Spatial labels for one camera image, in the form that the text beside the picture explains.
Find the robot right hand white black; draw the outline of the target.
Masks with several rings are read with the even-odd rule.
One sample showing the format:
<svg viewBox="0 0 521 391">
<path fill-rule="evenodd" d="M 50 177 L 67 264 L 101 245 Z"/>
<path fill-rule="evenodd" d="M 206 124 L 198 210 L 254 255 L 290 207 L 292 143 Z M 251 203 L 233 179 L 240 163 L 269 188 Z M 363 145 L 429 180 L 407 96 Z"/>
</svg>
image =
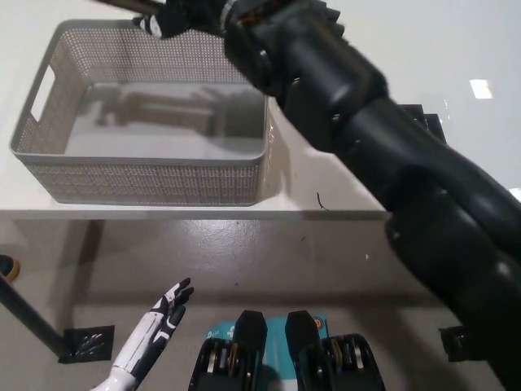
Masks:
<svg viewBox="0 0 521 391">
<path fill-rule="evenodd" d="M 140 15 L 133 25 L 159 39 L 176 37 L 189 30 L 221 36 L 221 13 L 225 1 L 167 1 L 157 15 Z"/>
</svg>

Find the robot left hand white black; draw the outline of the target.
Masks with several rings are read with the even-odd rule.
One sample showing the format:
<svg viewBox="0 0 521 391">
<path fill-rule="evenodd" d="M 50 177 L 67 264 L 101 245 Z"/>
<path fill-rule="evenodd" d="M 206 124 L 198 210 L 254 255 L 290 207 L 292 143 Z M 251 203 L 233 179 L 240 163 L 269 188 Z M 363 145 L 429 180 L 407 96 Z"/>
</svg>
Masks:
<svg viewBox="0 0 521 391">
<path fill-rule="evenodd" d="M 136 381 L 143 381 L 181 322 L 186 312 L 185 304 L 193 292 L 190 278 L 170 288 L 142 316 L 113 366 L 129 373 Z"/>
</svg>

